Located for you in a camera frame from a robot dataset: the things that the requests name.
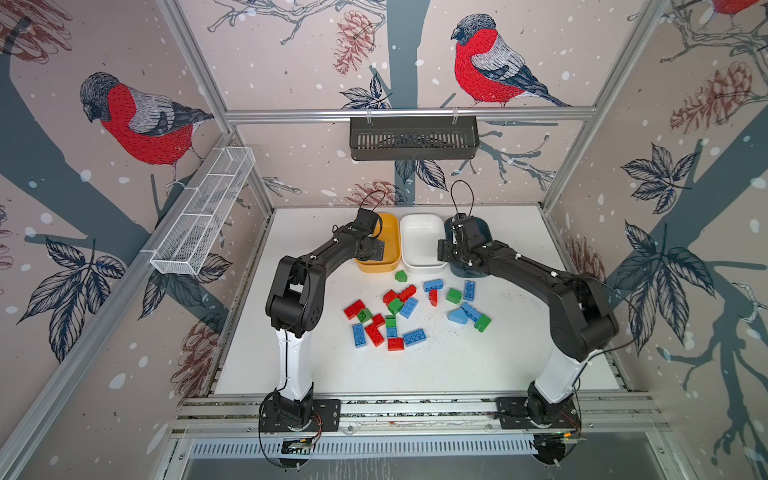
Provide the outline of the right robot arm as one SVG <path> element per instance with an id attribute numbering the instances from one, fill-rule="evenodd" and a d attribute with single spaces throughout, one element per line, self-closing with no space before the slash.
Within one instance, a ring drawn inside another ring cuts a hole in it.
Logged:
<path id="1" fill-rule="evenodd" d="M 602 283 L 593 277 L 557 270 L 504 242 L 488 239 L 474 216 L 456 214 L 451 229 L 452 235 L 438 242 L 440 261 L 506 280 L 549 308 L 554 348 L 528 387 L 525 408 L 534 425 L 553 425 L 572 404 L 574 387 L 589 359 L 600 354 L 619 332 Z"/>

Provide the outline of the red long lego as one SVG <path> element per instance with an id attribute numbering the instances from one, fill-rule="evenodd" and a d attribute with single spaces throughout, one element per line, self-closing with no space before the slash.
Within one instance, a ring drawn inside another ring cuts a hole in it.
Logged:
<path id="1" fill-rule="evenodd" d="M 407 303 L 417 292 L 414 285 L 409 285 L 405 290 L 398 294 L 397 298 L 403 303 Z"/>

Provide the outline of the yellow plastic bin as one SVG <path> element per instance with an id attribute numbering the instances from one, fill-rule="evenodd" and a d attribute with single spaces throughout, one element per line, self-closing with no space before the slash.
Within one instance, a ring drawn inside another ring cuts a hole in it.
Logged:
<path id="1" fill-rule="evenodd" d="M 376 232 L 378 239 L 384 242 L 384 253 L 381 260 L 357 260 L 358 268 L 367 274 L 380 274 L 394 271 L 401 259 L 400 232 L 398 219 L 389 213 L 381 213 L 383 226 Z"/>

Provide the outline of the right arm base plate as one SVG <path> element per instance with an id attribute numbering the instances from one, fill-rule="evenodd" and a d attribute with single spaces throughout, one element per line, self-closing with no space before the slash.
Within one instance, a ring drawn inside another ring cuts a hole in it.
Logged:
<path id="1" fill-rule="evenodd" d="M 573 398 L 550 404 L 539 397 L 497 397 L 496 417 L 505 430 L 579 430 L 581 421 Z"/>

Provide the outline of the blue long lego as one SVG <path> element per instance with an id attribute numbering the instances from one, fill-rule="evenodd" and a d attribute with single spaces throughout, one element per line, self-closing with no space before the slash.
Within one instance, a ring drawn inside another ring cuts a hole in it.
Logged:
<path id="1" fill-rule="evenodd" d="M 476 295 L 476 283 L 472 280 L 466 280 L 463 289 L 463 298 L 466 302 L 472 302 L 475 300 Z"/>

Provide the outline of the red square lego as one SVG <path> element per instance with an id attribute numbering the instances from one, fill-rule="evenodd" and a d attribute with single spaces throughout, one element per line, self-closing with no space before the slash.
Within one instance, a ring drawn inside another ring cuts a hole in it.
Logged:
<path id="1" fill-rule="evenodd" d="M 397 298 L 398 298 L 398 295 L 397 295 L 397 294 L 396 294 L 394 291 L 392 291 L 392 290 L 389 290 L 389 291 L 388 291 L 388 292 L 387 292 L 387 293 L 384 295 L 384 297 L 383 297 L 383 302 L 384 302 L 386 305 L 389 305 L 389 304 L 390 304 L 392 301 L 394 301 L 394 300 L 395 300 L 395 299 L 397 299 Z"/>

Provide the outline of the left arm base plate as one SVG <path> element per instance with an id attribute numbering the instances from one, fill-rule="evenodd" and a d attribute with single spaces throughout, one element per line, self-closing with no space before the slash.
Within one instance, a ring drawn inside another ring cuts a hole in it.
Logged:
<path id="1" fill-rule="evenodd" d="M 275 396 L 260 407 L 259 430 L 262 433 L 336 432 L 341 403 L 328 400 L 291 400 Z"/>

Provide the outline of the teal plastic bin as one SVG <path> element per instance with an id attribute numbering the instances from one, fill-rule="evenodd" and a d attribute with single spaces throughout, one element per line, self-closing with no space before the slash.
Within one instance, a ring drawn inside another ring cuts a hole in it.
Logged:
<path id="1" fill-rule="evenodd" d="M 452 221 L 453 221 L 453 218 L 448 218 L 444 221 L 445 239 L 452 243 L 456 243 L 457 240 L 453 232 Z M 487 243 L 493 240 L 490 228 L 485 220 L 481 218 L 477 218 L 475 220 L 475 227 L 478 235 L 482 238 L 484 243 Z M 477 271 L 477 270 L 472 270 L 469 267 L 457 262 L 451 261 L 448 263 L 448 266 L 450 267 L 451 273 L 459 278 L 476 279 L 476 278 L 485 278 L 488 276 L 487 273 Z"/>

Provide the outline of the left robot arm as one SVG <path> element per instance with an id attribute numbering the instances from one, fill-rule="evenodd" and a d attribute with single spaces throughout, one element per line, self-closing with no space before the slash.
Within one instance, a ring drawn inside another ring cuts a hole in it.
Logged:
<path id="1" fill-rule="evenodd" d="M 330 239 L 299 257 L 277 264 L 265 313 L 276 331 L 280 377 L 265 398 L 260 418 L 301 431 L 314 421 L 314 383 L 310 372 L 311 332 L 321 320 L 328 277 L 344 263 L 383 258 L 381 216 L 360 207 L 351 222 L 332 229 Z"/>

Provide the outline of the blue lego diagonal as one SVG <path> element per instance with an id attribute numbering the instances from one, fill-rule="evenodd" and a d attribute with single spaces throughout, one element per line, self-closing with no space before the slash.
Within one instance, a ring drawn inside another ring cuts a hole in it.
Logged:
<path id="1" fill-rule="evenodd" d="M 482 314 L 467 302 L 464 302 L 461 305 L 461 309 L 463 310 L 464 314 L 473 322 L 477 322 L 482 317 Z"/>

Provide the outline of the light blue lego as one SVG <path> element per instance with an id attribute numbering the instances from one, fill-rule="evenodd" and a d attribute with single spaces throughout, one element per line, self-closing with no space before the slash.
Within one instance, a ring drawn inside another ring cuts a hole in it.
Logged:
<path id="1" fill-rule="evenodd" d="M 465 325 L 468 323 L 470 318 L 466 314 L 466 312 L 462 308 L 458 308 L 456 310 L 450 311 L 447 314 L 447 318 L 454 323 Z"/>

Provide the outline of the white plastic bin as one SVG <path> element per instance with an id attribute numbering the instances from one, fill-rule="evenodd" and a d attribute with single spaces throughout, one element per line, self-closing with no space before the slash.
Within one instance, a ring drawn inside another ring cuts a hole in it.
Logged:
<path id="1" fill-rule="evenodd" d="M 401 257 L 409 275 L 442 272 L 447 263 L 437 258 L 438 241 L 444 240 L 443 220 L 434 214 L 418 213 L 400 219 Z"/>

